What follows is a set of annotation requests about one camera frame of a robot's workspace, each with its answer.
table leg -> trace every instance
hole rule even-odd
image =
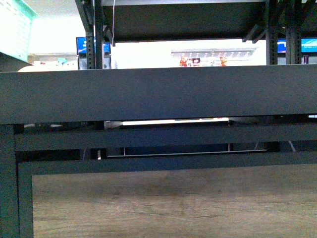
[[[0,125],[0,218],[0,237],[20,237],[13,125]]]

black metal table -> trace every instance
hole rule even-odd
[[[16,156],[26,151],[317,140],[315,123],[19,133],[21,125],[317,114],[316,75],[315,65],[0,73],[2,236],[33,237],[32,175],[317,163],[314,150],[72,161]]]

cable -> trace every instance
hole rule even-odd
[[[84,149],[83,159],[82,159],[82,160],[85,160],[85,156],[86,156],[86,149],[87,149],[87,148],[85,148],[85,149]]]
[[[112,46],[114,41],[114,6],[115,6],[115,0],[113,0],[113,8],[112,8]]]

wood grain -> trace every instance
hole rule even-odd
[[[36,238],[315,238],[317,165],[33,177]]]

blue screen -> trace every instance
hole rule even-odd
[[[87,52],[86,37],[77,37],[77,54],[85,54],[86,52]],[[104,43],[104,52],[110,53],[110,43]]]
[[[302,39],[302,52],[317,52],[317,39]]]
[[[283,39],[277,40],[277,52],[286,53],[286,40],[283,40]]]
[[[285,39],[279,39],[277,41],[277,52],[278,53],[286,52]],[[303,53],[317,52],[317,39],[302,39],[302,52]]]

